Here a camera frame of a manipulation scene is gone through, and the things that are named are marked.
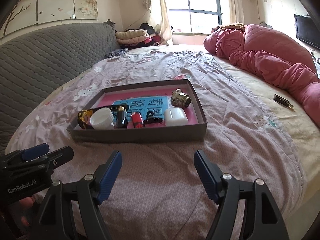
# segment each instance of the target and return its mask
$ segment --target headboard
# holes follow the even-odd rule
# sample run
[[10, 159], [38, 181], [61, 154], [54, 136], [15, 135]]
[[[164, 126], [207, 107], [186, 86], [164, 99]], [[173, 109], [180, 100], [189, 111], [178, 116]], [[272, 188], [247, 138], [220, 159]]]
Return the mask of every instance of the headboard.
[[119, 49], [114, 23], [75, 23], [0, 46], [0, 155], [21, 122], [59, 86]]

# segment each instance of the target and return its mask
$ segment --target beige curtain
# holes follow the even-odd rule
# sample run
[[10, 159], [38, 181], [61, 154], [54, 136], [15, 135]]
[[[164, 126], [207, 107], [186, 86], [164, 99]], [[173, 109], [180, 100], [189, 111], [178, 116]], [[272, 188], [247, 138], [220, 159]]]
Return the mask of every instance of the beige curtain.
[[171, 28], [168, 19], [166, 0], [144, 0], [144, 5], [151, 1], [151, 11], [148, 24], [151, 25], [166, 44], [172, 38]]
[[242, 0], [229, 0], [230, 23], [244, 22]]

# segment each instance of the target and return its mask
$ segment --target window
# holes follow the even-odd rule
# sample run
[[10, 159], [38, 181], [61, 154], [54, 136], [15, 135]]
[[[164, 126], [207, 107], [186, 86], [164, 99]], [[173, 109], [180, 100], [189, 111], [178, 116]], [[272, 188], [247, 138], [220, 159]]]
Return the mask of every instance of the window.
[[220, 0], [168, 0], [168, 17], [174, 30], [210, 33], [222, 24]]

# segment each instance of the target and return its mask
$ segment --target red lighter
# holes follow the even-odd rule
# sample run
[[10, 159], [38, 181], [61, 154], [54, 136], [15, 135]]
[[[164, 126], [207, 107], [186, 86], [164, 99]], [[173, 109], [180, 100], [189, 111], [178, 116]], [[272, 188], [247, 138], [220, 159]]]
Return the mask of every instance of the red lighter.
[[140, 112], [133, 112], [131, 114], [131, 119], [132, 119], [134, 128], [144, 128], [143, 119]]

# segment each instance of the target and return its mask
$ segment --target television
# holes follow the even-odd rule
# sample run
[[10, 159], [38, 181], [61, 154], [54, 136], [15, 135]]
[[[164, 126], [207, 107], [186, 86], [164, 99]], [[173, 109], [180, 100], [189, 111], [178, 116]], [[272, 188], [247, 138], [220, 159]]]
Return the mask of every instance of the television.
[[294, 15], [297, 39], [320, 49], [320, 31], [311, 17]]

